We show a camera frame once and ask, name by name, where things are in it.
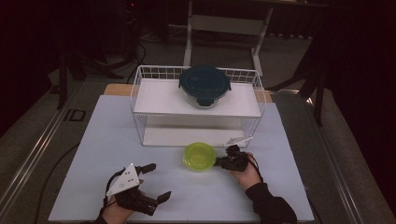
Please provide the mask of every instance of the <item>yellow-green bowl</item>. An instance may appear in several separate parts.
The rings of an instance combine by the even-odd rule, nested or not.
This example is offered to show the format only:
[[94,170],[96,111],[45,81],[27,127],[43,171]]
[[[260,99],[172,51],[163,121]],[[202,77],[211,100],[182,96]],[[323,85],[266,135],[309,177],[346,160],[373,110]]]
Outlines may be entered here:
[[189,144],[184,148],[183,162],[193,171],[206,171],[216,162],[215,149],[202,142]]

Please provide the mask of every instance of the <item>black cable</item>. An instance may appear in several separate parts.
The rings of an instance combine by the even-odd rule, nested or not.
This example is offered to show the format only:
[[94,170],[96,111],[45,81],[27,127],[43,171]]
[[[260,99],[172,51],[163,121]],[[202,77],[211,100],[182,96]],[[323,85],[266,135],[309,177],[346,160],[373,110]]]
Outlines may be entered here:
[[261,181],[261,182],[264,182],[264,179],[262,178],[262,173],[260,173],[259,164],[257,163],[256,159],[254,159],[254,157],[251,156],[250,154],[247,154],[247,155],[248,155],[251,159],[254,160],[254,163],[253,163],[253,161],[251,161],[251,160],[248,160],[248,162],[249,162],[250,164],[253,165],[254,169],[256,169],[256,172],[257,172],[257,174],[258,174],[259,177],[260,177],[260,181]]
[[106,69],[114,70],[114,69],[121,68],[123,66],[127,66],[128,64],[132,63],[133,60],[134,60],[134,56],[131,54],[128,54],[122,61],[112,63],[112,64],[105,64],[105,65],[103,65],[103,67]]
[[119,176],[119,175],[122,175],[122,173],[123,173],[124,171],[125,171],[125,168],[122,169],[122,170],[120,170],[120,171],[118,171],[118,172],[116,172],[116,173],[115,173],[113,176],[111,176],[110,179],[107,181],[107,184],[106,184],[106,191],[105,191],[105,198],[103,199],[103,207],[101,208],[101,210],[100,210],[100,212],[99,212],[100,215],[103,214],[103,212],[105,211],[105,208],[109,207],[111,204],[113,204],[113,203],[116,202],[116,201],[114,201],[113,203],[107,204],[107,195],[106,195],[106,193],[107,193],[107,191],[110,189],[110,184],[111,184],[111,182],[113,181],[113,179],[116,178],[116,177]]
[[[133,64],[134,64],[134,62],[130,61],[128,64],[125,64],[122,68],[120,68],[120,70],[116,70],[116,67],[114,67],[114,68],[111,69],[111,71],[114,72],[114,73],[119,73],[119,72],[122,72],[122,71],[126,70],[127,68],[131,67]],[[91,73],[96,72],[89,65],[87,65],[87,64],[84,64],[84,65],[86,65],[86,69],[88,71],[90,71]]]
[[38,199],[37,209],[35,210],[35,221],[33,222],[34,224],[36,224],[37,221],[38,221],[38,216],[39,216],[39,213],[40,213],[41,201],[43,200],[44,191],[46,190],[47,184],[48,184],[48,182],[49,182],[49,180],[50,180],[50,177],[51,177],[53,171],[54,171],[55,168],[58,166],[58,164],[64,159],[64,157],[65,157],[67,154],[69,154],[71,151],[73,151],[74,149],[76,149],[78,146],[79,146],[79,143],[77,143],[75,146],[73,146],[73,147],[71,147],[69,150],[67,150],[67,151],[62,155],[62,157],[61,157],[59,160],[56,161],[55,165],[54,165],[54,166],[52,167],[52,169],[49,171],[49,175],[47,176],[46,181],[44,182],[44,187],[43,187],[43,189],[41,190],[41,192],[40,192],[40,197],[39,197],[39,199]]
[[137,54],[137,52],[136,52],[136,59],[137,59],[137,65],[136,65],[136,67],[134,68],[134,70],[132,70],[132,72],[131,72],[131,74],[128,76],[128,78],[126,79],[126,84],[129,84],[129,81],[130,81],[130,79],[131,79],[131,77],[134,75],[134,73],[136,72],[136,70],[137,70],[137,68],[141,65],[141,64],[143,64],[143,60],[145,59],[145,57],[146,57],[146,48],[142,45],[142,44],[140,44],[140,43],[138,43],[138,46],[140,46],[142,49],[143,49],[143,56],[142,56],[142,58],[139,58],[139,55]]
[[323,221],[319,215],[319,212],[317,210],[317,208],[314,206],[314,204],[311,202],[311,200],[309,199],[309,197],[306,197],[308,199],[309,205],[311,205],[312,209],[314,210],[315,215],[317,215],[318,221],[320,224],[323,224]]

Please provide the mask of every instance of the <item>white table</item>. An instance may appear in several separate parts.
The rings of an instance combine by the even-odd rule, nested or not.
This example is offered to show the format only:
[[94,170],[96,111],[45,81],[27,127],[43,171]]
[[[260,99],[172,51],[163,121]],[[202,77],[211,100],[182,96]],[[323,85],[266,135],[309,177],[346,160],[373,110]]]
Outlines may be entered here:
[[[49,221],[95,220],[106,183],[131,162],[156,163],[157,170],[141,175],[139,189],[156,198],[168,190],[171,198],[150,217],[135,213],[134,222],[255,222],[251,201],[227,171],[214,167],[193,173],[182,163],[182,147],[143,147],[134,127],[128,96],[102,95],[84,133],[78,152]],[[216,148],[224,156],[225,148]],[[249,146],[270,191],[283,197],[301,221],[313,220],[304,185],[274,103],[268,103]]]

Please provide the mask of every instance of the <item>white wire rack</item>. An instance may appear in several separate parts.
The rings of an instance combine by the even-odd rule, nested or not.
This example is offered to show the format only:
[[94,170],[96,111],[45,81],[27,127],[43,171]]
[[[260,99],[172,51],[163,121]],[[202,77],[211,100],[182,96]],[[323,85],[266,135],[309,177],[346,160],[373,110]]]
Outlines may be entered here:
[[[255,70],[247,70],[247,69],[234,69],[234,68],[218,68],[219,70],[223,71],[225,75],[230,79],[232,85],[233,83],[245,83],[245,84],[251,84],[251,88],[254,91],[254,96],[255,102],[257,103],[258,110],[260,111],[260,115],[256,118],[250,118],[250,117],[245,117],[245,118],[236,118],[234,116],[227,116],[227,115],[217,115],[215,118],[211,118],[207,114],[205,115],[199,115],[198,112],[202,111],[202,109],[197,109],[197,115],[186,115],[186,114],[166,114],[166,115],[159,115],[158,113],[153,113],[153,114],[141,114],[136,112],[136,102],[139,99],[139,96],[141,94],[141,84],[142,81],[145,79],[173,79],[174,81],[179,80],[180,74],[182,74],[185,70],[187,70],[189,67],[188,66],[153,66],[153,65],[141,65],[137,68],[135,78],[134,78],[134,85],[132,87],[132,93],[131,93],[131,109],[133,112],[134,116],[134,122],[136,129],[138,131],[140,140],[143,145],[159,145],[159,144],[151,144],[145,142],[145,137],[147,137],[147,127],[152,126],[153,121],[149,121],[150,118],[152,117],[161,117],[161,125],[170,125],[172,123],[172,120],[177,122],[177,125],[174,125],[173,128],[176,126],[183,129],[186,127],[189,128],[197,128],[199,130],[202,129],[216,129],[216,130],[221,130],[221,123],[223,123],[225,126],[224,129],[230,129],[230,124],[233,123],[235,124],[235,120],[238,119],[237,121],[237,126],[239,125],[239,129],[241,131],[241,135],[239,136],[229,136],[227,140],[230,139],[230,137],[249,137],[253,136],[254,132],[256,131],[256,128],[262,118],[262,115],[265,111],[265,104],[266,104],[266,99],[265,99],[265,94],[264,94],[264,89],[262,87],[262,81],[259,73]],[[200,120],[206,120],[208,125],[207,127],[205,126],[204,122],[201,122]],[[219,143],[211,143],[210,140],[207,139],[196,139],[195,141],[205,141],[208,144],[211,144],[214,147],[220,147]],[[185,143],[176,143],[177,146],[186,146],[190,142],[185,142]]]

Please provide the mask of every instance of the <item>person's hand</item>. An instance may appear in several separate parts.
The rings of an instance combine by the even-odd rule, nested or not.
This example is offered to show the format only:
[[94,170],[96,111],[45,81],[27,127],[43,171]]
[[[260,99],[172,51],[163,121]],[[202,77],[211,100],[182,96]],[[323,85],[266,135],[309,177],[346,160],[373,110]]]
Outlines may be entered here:
[[108,201],[109,206],[105,208],[105,211],[102,214],[102,217],[105,219],[107,224],[124,224],[126,219],[134,213],[133,210],[125,209],[119,207],[116,202],[116,198],[114,195],[110,197]]
[[[252,159],[253,158],[252,153],[248,152],[247,156],[250,159],[250,161],[254,162],[254,160]],[[247,190],[253,185],[262,182],[260,180],[259,174],[257,173],[256,169],[253,167],[251,163],[247,165],[247,168],[245,169],[244,172],[230,171],[230,174],[233,175],[238,180],[238,184],[244,190]]]

